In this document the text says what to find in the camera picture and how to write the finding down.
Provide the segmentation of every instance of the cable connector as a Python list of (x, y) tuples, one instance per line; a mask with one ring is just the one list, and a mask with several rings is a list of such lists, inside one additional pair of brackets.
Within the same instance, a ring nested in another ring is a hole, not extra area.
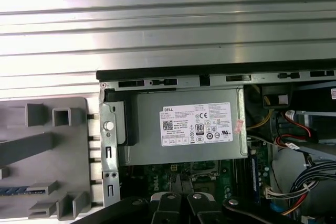
[(265, 185), (263, 187), (262, 193), (264, 194), (264, 197), (266, 199), (273, 199), (272, 195), (269, 194), (270, 191), (272, 191), (272, 187), (271, 186)]

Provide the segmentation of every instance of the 80 plus logo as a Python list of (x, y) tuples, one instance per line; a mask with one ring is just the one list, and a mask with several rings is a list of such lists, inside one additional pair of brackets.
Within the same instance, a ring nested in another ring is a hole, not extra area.
[(196, 128), (197, 136), (204, 135), (204, 124), (203, 123), (197, 124), (195, 128)]

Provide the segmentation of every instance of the black handle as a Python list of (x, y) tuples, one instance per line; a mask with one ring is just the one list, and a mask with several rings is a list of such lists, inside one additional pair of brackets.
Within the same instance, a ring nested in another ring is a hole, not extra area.
[(232, 197), (224, 200), (223, 211), (229, 210), (241, 215), (250, 216), (264, 224), (298, 224), (286, 216), (281, 215), (278, 212), (274, 212), (268, 208), (263, 208), (248, 200), (244, 200), (237, 197)]

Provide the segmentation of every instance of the white cable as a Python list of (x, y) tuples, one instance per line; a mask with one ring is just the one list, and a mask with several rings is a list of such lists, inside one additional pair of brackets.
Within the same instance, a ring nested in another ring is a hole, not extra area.
[[(307, 184), (304, 184), (303, 185), (303, 189), (301, 189), (301, 190), (299, 190), (299, 191), (296, 191), (296, 192), (294, 192), (294, 193), (308, 193), (308, 192), (310, 192), (310, 187), (312, 187), (312, 186), (314, 186), (315, 185), (315, 181), (312, 181), (312, 182), (310, 182), (308, 185)], [(267, 188), (266, 189), (266, 191), (267, 191), (267, 194), (269, 194), (269, 195), (272, 195), (272, 196), (287, 196), (287, 195), (291, 195), (291, 194), (293, 194), (293, 193), (288, 193), (288, 194), (280, 194), (280, 193), (276, 193), (276, 192), (274, 192), (274, 191), (271, 191), (269, 188)]]

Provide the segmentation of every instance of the yellow cable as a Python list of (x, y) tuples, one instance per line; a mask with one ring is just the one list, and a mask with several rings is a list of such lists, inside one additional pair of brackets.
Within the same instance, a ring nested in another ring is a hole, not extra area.
[[(258, 88), (258, 86), (252, 85), (252, 87), (260, 94), (260, 89)], [(265, 102), (266, 102), (267, 105), (271, 104), (269, 99), (266, 96), (264, 97), (264, 99), (265, 99)], [(261, 122), (257, 123), (256, 125), (253, 125), (251, 127), (248, 127), (247, 130), (252, 130), (252, 129), (263, 126), (264, 124), (266, 124), (268, 122), (268, 120), (270, 120), (271, 116), (272, 116), (272, 110), (269, 110), (266, 117)]]
[(288, 215), (288, 214), (290, 214), (291, 212), (293, 212), (293, 211), (295, 211), (296, 209), (298, 209), (298, 208), (301, 206), (302, 203), (303, 203), (303, 201), (302, 201), (299, 205), (295, 206), (294, 208), (289, 209), (289, 210), (286, 211), (286, 212), (282, 212), (281, 214), (282, 214), (282, 215)]

